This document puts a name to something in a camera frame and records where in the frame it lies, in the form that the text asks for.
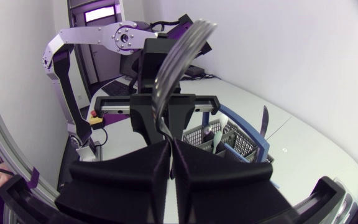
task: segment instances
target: aluminum frame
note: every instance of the aluminum frame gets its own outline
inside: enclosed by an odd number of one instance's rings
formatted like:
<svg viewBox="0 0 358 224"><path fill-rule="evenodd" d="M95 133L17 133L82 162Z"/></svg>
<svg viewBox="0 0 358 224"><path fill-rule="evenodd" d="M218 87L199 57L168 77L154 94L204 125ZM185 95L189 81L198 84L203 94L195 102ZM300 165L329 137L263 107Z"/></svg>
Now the aluminum frame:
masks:
<svg viewBox="0 0 358 224"><path fill-rule="evenodd" d="M25 158L25 155L16 144L0 114L0 156L14 174L21 175L27 182L31 180L33 165ZM37 187L31 192L47 205L56 208L55 199L59 193L41 175Z"/></svg>

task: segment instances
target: cutlery basket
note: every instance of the cutlery basket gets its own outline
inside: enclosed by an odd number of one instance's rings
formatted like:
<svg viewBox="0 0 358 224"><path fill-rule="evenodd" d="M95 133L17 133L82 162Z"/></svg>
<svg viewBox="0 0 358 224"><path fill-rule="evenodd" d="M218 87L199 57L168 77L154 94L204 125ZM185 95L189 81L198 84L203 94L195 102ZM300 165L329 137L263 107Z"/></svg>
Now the cutlery basket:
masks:
<svg viewBox="0 0 358 224"><path fill-rule="evenodd" d="M196 146L202 150L212 152L213 148L213 136L216 131L221 129L221 123L219 120L209 122L211 125L211 132L205 136L203 133L202 125L192 128L183 133L183 142ZM238 159L230 150L227 150L224 143L230 145L238 154L252 162L255 157L258 146L254 143L239 127L232 123L227 122L227 125L223 129L223 136L221 142L216 148L216 155L225 157L227 159L234 159L237 161L244 161ZM266 162L272 163L274 159L267 155Z"/></svg>

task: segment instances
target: blue bracket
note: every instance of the blue bracket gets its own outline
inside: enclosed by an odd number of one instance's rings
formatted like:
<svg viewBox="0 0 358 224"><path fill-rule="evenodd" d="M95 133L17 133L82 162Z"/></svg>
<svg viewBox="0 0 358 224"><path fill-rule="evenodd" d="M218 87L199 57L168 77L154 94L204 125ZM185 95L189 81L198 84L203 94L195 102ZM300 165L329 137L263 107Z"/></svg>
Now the blue bracket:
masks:
<svg viewBox="0 0 358 224"><path fill-rule="evenodd" d="M203 122L202 125L205 127L209 123L209 112L203 113Z"/></svg>
<svg viewBox="0 0 358 224"><path fill-rule="evenodd" d="M220 112L232 119L248 136L253 140L253 142L258 145L260 152L256 155L256 162L265 162L267 159L267 153L269 151L269 143L266 139L263 138L260 133L255 130L246 120L241 118L234 111L230 110L228 107L221 104Z"/></svg>

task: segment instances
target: robotic arm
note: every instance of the robotic arm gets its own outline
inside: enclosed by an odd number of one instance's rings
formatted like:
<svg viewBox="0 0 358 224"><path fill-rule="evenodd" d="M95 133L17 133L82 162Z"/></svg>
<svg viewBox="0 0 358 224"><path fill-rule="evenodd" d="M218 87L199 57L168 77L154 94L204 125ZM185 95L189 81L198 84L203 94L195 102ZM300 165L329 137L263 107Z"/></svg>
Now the robotic arm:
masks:
<svg viewBox="0 0 358 224"><path fill-rule="evenodd" d="M68 69L69 55L74 44L97 44L123 55L133 54L143 49L145 39L155 39L144 22L124 21L101 27L76 27L62 29L45 49L42 63L46 74L52 79L60 106L67 121L71 145L79 153L82 161L95 161L95 149L91 136L91 126L85 121L76 105L71 89Z"/></svg>

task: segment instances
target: door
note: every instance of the door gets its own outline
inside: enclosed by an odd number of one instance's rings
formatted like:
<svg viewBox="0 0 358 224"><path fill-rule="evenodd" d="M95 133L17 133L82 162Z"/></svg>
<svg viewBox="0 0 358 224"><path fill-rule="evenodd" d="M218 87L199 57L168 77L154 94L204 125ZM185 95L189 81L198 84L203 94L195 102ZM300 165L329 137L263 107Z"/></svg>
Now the door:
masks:
<svg viewBox="0 0 358 224"><path fill-rule="evenodd" d="M115 17L110 16L88 22L87 26L106 26L114 22L116 22ZM103 82L120 75L120 54L108 50L103 45L90 45L90 49L99 82Z"/></svg>

